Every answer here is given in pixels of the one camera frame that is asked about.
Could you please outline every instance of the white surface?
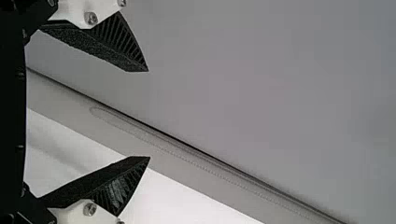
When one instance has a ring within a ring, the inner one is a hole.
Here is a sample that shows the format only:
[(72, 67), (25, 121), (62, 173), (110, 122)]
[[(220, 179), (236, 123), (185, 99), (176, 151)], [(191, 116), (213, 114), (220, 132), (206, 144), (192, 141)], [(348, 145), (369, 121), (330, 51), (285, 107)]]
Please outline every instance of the white surface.
[[(36, 196), (123, 158), (31, 110), (27, 152), (25, 180)], [(260, 223), (150, 169), (120, 219), (126, 224)]]
[(396, 212), (394, 0), (134, 0), (149, 74), (35, 35), (29, 66), (360, 224)]
[(51, 21), (70, 21), (80, 29), (91, 29), (85, 21), (86, 12), (94, 12), (98, 24), (121, 10), (117, 0), (59, 0), (58, 10), (49, 18)]
[(49, 208), (49, 210), (56, 216), (57, 224), (118, 224), (119, 219), (99, 205), (96, 205), (92, 216), (86, 216), (84, 209), (88, 203), (92, 201), (79, 200), (66, 208)]

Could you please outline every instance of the white panel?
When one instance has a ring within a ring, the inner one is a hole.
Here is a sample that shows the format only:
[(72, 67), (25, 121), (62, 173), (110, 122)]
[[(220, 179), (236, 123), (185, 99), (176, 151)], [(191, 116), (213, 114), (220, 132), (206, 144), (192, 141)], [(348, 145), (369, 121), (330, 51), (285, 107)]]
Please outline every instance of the white panel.
[(150, 73), (46, 35), (29, 66), (346, 220), (393, 223), (396, 1), (134, 0)]

